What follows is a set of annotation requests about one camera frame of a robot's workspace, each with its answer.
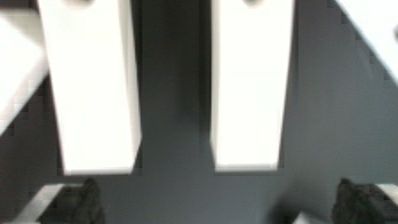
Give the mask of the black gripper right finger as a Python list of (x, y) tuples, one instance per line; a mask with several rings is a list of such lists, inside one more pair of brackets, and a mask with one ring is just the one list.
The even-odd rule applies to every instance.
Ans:
[(340, 179), (331, 207), (333, 224), (398, 224), (398, 185)]

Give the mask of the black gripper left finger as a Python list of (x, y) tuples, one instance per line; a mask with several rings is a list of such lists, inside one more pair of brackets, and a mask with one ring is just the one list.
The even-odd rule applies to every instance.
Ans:
[(92, 178), (61, 189), (60, 217), (65, 224), (104, 224), (100, 190)]

